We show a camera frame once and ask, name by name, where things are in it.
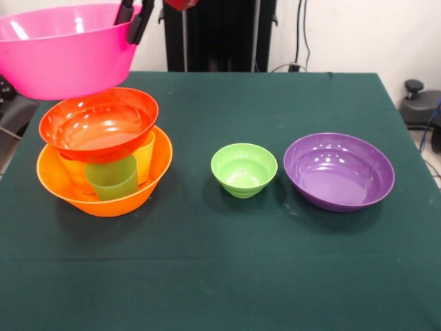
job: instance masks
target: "orange bowl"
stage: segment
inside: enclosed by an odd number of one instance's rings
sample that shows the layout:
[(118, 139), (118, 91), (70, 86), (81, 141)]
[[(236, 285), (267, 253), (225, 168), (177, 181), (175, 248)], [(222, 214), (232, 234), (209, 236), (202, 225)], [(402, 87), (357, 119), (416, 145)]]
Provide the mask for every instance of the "orange bowl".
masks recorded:
[(157, 102), (147, 93), (111, 88), (56, 104), (41, 119), (39, 132), (69, 159), (111, 162), (143, 144), (158, 114)]
[(172, 162), (172, 143), (160, 128), (154, 126), (156, 142), (153, 149), (150, 177), (139, 186), (138, 192), (116, 200), (99, 201), (95, 194), (82, 193), (71, 181), (61, 164), (57, 150), (46, 145), (37, 161), (37, 175), (46, 190), (71, 203), (82, 211), (98, 217), (115, 217), (131, 212), (143, 205)]

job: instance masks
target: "purple bowl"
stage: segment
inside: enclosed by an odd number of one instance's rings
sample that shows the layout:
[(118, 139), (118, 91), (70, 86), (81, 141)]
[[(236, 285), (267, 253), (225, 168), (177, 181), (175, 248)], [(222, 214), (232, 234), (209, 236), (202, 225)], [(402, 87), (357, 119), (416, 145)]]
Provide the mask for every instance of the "purple bowl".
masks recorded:
[(383, 200), (395, 181), (386, 156), (359, 138), (338, 133), (311, 134), (290, 145), (285, 172), (314, 205), (353, 212)]

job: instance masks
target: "bowl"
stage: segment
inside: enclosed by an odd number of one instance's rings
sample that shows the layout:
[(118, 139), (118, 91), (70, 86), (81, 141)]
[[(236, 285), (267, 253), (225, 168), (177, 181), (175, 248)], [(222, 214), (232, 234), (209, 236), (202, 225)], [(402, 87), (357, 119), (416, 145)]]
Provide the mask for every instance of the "bowl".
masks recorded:
[(95, 194), (84, 194), (70, 180), (57, 156), (57, 150), (46, 145), (37, 161), (37, 176), (43, 187), (54, 196), (67, 201), (78, 209), (98, 217), (116, 217), (127, 214), (143, 205), (172, 162), (172, 143), (158, 127), (153, 162), (149, 179), (138, 188), (138, 192), (120, 199), (99, 201)]
[(268, 150), (251, 143), (221, 148), (212, 158), (218, 182), (236, 198), (258, 194), (276, 176), (277, 160)]
[(111, 162), (144, 143), (158, 113), (158, 104), (147, 93), (111, 88), (56, 104), (40, 120), (39, 132), (69, 159)]
[[(119, 4), (35, 10), (0, 18), (0, 72), (31, 99), (62, 100), (113, 88), (128, 76), (136, 45)], [(135, 7), (138, 13), (140, 6)]]
[(298, 191), (314, 205), (352, 212), (383, 200), (395, 174), (386, 156), (362, 139), (318, 133), (291, 144), (283, 160)]

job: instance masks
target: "pink bowl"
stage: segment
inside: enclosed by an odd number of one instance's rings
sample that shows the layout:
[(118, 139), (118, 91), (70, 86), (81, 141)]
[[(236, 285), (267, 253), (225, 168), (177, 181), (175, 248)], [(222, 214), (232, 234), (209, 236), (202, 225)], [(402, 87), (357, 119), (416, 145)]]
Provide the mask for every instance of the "pink bowl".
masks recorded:
[[(136, 50), (119, 4), (66, 6), (0, 18), (0, 72), (31, 99), (73, 99), (128, 76)], [(138, 13), (140, 6), (135, 7)]]

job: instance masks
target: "black cable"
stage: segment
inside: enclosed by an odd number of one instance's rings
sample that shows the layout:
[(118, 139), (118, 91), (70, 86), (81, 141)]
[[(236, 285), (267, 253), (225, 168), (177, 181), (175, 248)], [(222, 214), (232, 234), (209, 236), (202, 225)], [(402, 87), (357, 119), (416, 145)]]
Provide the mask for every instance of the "black cable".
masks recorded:
[(311, 56), (311, 50), (308, 45), (308, 38), (306, 37), (306, 9), (308, 6), (308, 0), (305, 0), (305, 9), (303, 11), (303, 39), (305, 40), (306, 49), (308, 50), (308, 56), (306, 58), (306, 69), (308, 70), (309, 57)]
[(1, 126), (0, 126), (0, 131), (10, 135), (12, 138), (14, 138), (16, 140), (19, 140), (19, 141), (21, 140), (21, 137), (19, 135), (9, 131), (8, 129), (2, 128)]
[(303, 0), (298, 0), (298, 8), (297, 8), (297, 46), (296, 46), (296, 60), (294, 62), (298, 62), (298, 51), (300, 48), (300, 11), (302, 10), (302, 1)]
[(427, 124), (424, 125), (414, 125), (414, 126), (406, 126), (408, 130), (411, 131), (425, 131), (427, 130)]
[(435, 172), (434, 177), (441, 178), (441, 174), (438, 172), (438, 170), (436, 170), (432, 163), (428, 162), (427, 160), (424, 160), (424, 162), (426, 162), (429, 167), (432, 168), (432, 170)]
[(424, 131), (424, 134), (422, 135), (421, 144), (420, 144), (420, 153), (424, 150), (424, 147), (426, 146), (426, 136), (427, 132), (429, 131), (430, 126), (432, 125), (432, 122), (435, 121), (436, 117), (438, 116), (441, 108), (441, 101), (438, 103), (435, 111), (432, 114), (432, 117), (430, 118), (426, 130)]
[(276, 72), (280, 68), (283, 68), (283, 67), (286, 67), (286, 66), (298, 66), (299, 68), (302, 68), (305, 72), (308, 72), (304, 66), (302, 66), (299, 63), (294, 63), (294, 62), (282, 64), (281, 66), (278, 66), (277, 68), (271, 70), (271, 72)]

